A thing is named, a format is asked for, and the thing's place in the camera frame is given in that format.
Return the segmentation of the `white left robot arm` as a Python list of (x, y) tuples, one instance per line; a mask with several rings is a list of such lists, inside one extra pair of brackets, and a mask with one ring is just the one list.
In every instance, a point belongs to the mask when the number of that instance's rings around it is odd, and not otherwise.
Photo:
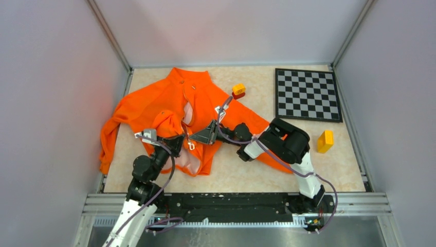
[[(149, 219), (155, 214), (159, 197), (175, 171), (185, 135), (159, 137), (154, 129), (135, 133), (136, 138), (154, 146), (151, 155), (140, 155), (133, 161), (132, 181), (128, 186), (122, 210), (103, 246), (136, 246)], [(155, 183), (167, 161), (171, 162), (170, 176), (163, 186)]]

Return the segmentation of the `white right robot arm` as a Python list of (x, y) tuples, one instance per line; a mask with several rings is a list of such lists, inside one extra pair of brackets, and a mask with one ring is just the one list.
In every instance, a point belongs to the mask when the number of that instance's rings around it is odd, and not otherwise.
[(253, 135), (245, 123), (229, 129), (218, 120), (212, 120), (190, 139), (206, 145), (216, 141), (237, 145), (237, 154), (245, 162), (265, 154), (284, 164), (297, 176), (301, 200), (313, 207), (319, 206), (325, 195), (325, 188), (316, 177), (311, 162), (309, 135), (279, 118), (273, 119), (258, 135)]

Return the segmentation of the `orange zip jacket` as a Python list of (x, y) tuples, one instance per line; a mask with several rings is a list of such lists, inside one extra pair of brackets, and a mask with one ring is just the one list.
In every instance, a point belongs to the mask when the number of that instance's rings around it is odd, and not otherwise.
[[(212, 82), (208, 72), (180, 68), (173, 68), (164, 79), (129, 93), (101, 129), (100, 171), (108, 174), (120, 124), (127, 124), (133, 133), (155, 129), (161, 137), (186, 132), (191, 135), (217, 119), (215, 108), (229, 97)], [(269, 121), (238, 101), (232, 100), (225, 112), (220, 122), (230, 129), (245, 123), (252, 134), (260, 134), (269, 125)], [(220, 142), (205, 145), (189, 137), (184, 140), (180, 157), (175, 159), (176, 168), (192, 177), (209, 175), (220, 146)]]

